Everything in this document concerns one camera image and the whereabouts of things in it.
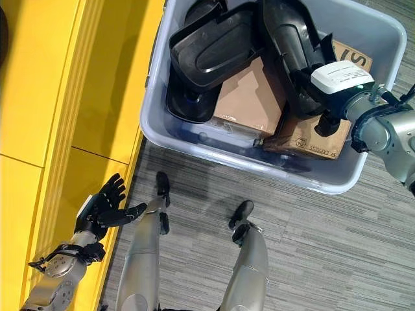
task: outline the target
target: gray plastic bin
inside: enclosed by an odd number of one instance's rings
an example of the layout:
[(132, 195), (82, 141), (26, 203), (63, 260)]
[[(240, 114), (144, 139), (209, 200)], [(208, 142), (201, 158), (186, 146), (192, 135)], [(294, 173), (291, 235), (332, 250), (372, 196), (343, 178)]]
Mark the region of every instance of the gray plastic bin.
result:
[[(189, 124), (173, 117), (165, 107), (169, 81), (168, 40), (183, 25), (185, 13), (194, 1), (169, 0), (154, 46), (147, 92), (140, 123), (148, 140), (170, 148), (222, 163), (300, 187), (340, 194), (358, 180), (367, 154), (358, 154), (346, 145), (335, 161), (287, 159), (252, 148), (252, 141), (209, 124)], [(229, 8), (243, 3), (228, 0)], [(392, 89), (401, 62), (407, 35), (403, 26), (390, 16), (350, 0), (303, 0), (317, 29), (332, 32), (334, 39), (373, 59), (370, 73), (377, 82)]]

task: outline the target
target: yellow wall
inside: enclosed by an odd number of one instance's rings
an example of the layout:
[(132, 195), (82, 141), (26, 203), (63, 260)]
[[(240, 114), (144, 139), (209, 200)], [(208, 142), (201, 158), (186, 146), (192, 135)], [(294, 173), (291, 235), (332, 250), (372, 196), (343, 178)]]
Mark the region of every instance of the yellow wall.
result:
[[(90, 193), (120, 172), (131, 184), (139, 109), (164, 0), (2, 0), (10, 50), (0, 69), (1, 309), (17, 310), (40, 273), (29, 261), (71, 238)], [(19, 211), (18, 226), (15, 211)], [(106, 256), (72, 310), (96, 310)]]

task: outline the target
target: black cable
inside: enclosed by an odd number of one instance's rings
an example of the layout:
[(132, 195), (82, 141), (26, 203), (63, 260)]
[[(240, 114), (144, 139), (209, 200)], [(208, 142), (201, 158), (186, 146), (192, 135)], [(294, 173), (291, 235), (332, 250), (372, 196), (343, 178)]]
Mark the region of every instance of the black cable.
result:
[(401, 101), (401, 104), (404, 104), (412, 99), (412, 97), (415, 96), (415, 84), (409, 89), (408, 93), (405, 95), (402, 95), (399, 99)]

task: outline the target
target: black plastic cover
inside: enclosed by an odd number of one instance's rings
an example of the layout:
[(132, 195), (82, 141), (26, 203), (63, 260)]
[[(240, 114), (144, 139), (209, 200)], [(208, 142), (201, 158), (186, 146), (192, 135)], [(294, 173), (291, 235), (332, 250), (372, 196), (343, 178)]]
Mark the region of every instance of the black plastic cover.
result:
[(291, 111), (300, 119), (321, 114), (324, 107), (313, 100), (297, 74), (336, 61), (331, 36), (320, 40), (307, 7), (299, 0), (262, 0), (260, 29), (267, 38), (266, 66), (274, 66)]
[(263, 50), (257, 3), (244, 3), (206, 22), (209, 14), (170, 38), (171, 62), (180, 80), (203, 93), (248, 67)]

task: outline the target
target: brown cardboard box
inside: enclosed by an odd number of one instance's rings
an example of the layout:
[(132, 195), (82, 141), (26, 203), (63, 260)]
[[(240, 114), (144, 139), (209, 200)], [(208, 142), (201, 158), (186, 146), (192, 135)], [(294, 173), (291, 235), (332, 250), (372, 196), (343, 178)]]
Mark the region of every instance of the brown cardboard box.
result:
[(314, 127), (320, 116), (299, 120), (292, 115), (285, 117), (278, 135), (265, 139), (263, 149), (272, 152), (337, 159), (350, 129), (350, 122), (342, 120), (336, 133), (329, 137), (319, 136)]
[[(338, 60), (350, 60), (366, 71), (370, 70), (372, 59), (367, 55), (337, 41), (333, 41), (333, 47)], [(284, 116), (279, 133), (263, 141), (264, 150), (337, 159), (347, 138), (350, 122), (342, 120), (336, 133), (329, 137), (321, 137), (314, 130), (319, 119), (320, 116), (309, 120), (299, 120), (292, 115)]]
[(333, 40), (333, 48), (335, 50), (337, 60), (349, 60), (359, 67), (362, 67), (367, 72), (370, 71), (372, 59), (369, 56), (336, 40)]
[(262, 59), (256, 58), (248, 68), (223, 83), (212, 124), (226, 123), (233, 130), (250, 132), (256, 137), (274, 134), (285, 94), (275, 78), (270, 86), (263, 67)]

